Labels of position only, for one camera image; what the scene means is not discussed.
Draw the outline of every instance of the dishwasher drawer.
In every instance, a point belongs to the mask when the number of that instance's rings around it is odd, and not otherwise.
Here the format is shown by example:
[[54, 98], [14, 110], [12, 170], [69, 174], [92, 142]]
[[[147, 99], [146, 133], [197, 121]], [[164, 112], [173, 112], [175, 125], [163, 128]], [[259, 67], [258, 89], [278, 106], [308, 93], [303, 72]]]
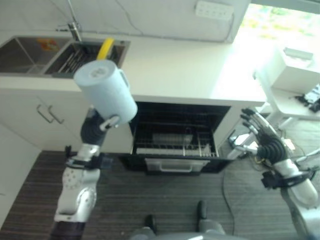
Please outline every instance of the dishwasher drawer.
[[137, 102], [130, 123], [131, 154], [120, 155], [123, 165], [148, 174], [218, 173], [231, 161], [220, 158], [214, 131], [228, 106]]

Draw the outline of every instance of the kitchen counter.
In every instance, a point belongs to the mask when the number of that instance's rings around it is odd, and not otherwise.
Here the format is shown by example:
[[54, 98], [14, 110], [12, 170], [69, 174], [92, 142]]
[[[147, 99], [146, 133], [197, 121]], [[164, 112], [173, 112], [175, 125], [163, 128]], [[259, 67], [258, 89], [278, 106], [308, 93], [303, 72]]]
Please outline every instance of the kitchen counter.
[[[68, 32], [0, 31], [2, 44], [14, 35], [61, 36]], [[83, 33], [84, 38], [105, 39], [103, 34]], [[112, 36], [130, 41], [122, 69], [136, 101], [260, 106], [266, 96], [235, 54], [233, 45], [177, 41], [126, 35]], [[1, 90], [79, 92], [72, 79], [0, 78]]]

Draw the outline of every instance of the faucet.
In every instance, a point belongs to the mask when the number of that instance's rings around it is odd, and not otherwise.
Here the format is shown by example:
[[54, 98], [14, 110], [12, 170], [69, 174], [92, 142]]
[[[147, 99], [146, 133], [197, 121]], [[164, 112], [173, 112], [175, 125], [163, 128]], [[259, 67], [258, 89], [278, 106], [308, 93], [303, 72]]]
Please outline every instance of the faucet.
[[66, 0], [66, 1], [68, 3], [69, 10], [71, 12], [71, 16], [73, 20], [71, 22], [68, 22], [69, 30], [72, 34], [73, 39], [77, 42], [81, 42], [82, 41], [82, 38], [80, 36], [81, 25], [76, 19], [75, 11], [74, 11], [74, 8], [72, 7], [71, 0]]
[[70, 29], [73, 39], [77, 42], [81, 42], [82, 39], [80, 36], [80, 24], [78, 22], [72, 21], [68, 23], [68, 27]]

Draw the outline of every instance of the sink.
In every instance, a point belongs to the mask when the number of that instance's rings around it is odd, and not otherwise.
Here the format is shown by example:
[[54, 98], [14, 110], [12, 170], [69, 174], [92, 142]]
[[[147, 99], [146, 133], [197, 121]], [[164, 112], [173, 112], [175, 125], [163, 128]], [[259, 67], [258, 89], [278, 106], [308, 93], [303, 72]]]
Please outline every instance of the sink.
[[[45, 74], [51, 74], [54, 78], [72, 78], [82, 65], [96, 60], [102, 43], [97, 40], [70, 43], [50, 65]], [[128, 46], [129, 42], [127, 41], [115, 40], [107, 59], [121, 67]]]
[[0, 47], [0, 73], [41, 74], [66, 37], [13, 37]]
[[[72, 78], [97, 58], [102, 39], [15, 36], [0, 46], [0, 76]], [[129, 41], [115, 40], [107, 59], [121, 67]]]

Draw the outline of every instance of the wall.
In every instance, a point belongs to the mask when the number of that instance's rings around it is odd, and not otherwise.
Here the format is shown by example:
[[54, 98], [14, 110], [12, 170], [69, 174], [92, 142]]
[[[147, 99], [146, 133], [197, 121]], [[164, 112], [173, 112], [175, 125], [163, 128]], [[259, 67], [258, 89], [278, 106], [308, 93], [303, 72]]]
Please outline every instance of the wall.
[[40, 150], [0, 124], [0, 228]]
[[[71, 2], [88, 32], [232, 42], [250, 1], [220, 1], [234, 6], [230, 20], [196, 16], [197, 0]], [[53, 31], [67, 29], [71, 20], [66, 0], [2, 0], [0, 6], [0, 30]]]

